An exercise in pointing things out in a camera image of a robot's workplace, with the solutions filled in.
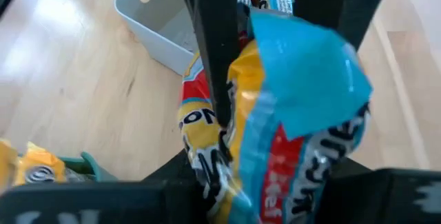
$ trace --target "yellow snack bag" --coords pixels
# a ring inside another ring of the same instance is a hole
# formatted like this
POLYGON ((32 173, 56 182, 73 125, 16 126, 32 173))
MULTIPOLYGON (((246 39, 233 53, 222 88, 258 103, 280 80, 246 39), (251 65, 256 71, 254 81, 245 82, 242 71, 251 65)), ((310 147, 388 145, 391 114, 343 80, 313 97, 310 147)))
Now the yellow snack bag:
POLYGON ((17 151, 10 146, 9 141, 0 139, 0 193, 12 182, 17 155, 17 151))
POLYGON ((47 150, 29 142, 19 159, 14 185, 66 182, 64 162, 47 150))

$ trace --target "yellow wrapper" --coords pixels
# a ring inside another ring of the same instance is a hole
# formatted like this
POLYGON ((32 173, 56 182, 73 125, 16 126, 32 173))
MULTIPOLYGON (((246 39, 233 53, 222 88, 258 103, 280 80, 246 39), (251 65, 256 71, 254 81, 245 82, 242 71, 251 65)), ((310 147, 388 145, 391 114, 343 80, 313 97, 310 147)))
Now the yellow wrapper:
POLYGON ((12 182, 17 155, 17 151, 10 146, 9 141, 0 139, 0 193, 12 182))
POLYGON ((66 182, 64 162, 47 150, 29 142, 19 159, 14 185, 66 182))

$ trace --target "white plastic basket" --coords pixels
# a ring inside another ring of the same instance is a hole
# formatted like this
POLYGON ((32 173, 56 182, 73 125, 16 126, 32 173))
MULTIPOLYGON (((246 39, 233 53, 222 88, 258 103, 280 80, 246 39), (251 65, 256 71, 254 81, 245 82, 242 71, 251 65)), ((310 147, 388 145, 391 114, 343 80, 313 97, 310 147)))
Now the white plastic basket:
POLYGON ((198 50, 184 0, 115 0, 115 9, 153 59, 183 75, 198 50))

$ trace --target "gray plastic bin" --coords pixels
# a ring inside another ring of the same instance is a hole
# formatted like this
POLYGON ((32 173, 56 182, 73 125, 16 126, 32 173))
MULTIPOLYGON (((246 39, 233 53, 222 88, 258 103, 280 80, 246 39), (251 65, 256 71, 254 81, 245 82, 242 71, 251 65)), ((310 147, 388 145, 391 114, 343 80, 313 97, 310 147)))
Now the gray plastic bin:
POLYGON ((184 0, 115 0, 115 9, 153 59, 183 75, 198 50, 184 0))

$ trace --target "wooden floor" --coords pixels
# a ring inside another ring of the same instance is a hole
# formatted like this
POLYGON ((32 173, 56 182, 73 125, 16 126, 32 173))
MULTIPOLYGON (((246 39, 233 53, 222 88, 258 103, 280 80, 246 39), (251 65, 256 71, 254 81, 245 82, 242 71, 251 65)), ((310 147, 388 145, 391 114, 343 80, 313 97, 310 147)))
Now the wooden floor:
MULTIPOLYGON (((441 169, 439 1, 384 0, 360 49, 375 92, 352 157, 371 168, 441 169)), ((20 151, 87 151, 141 179, 183 146, 180 89, 113 0, 14 0, 0 20, 0 136, 20 151)))

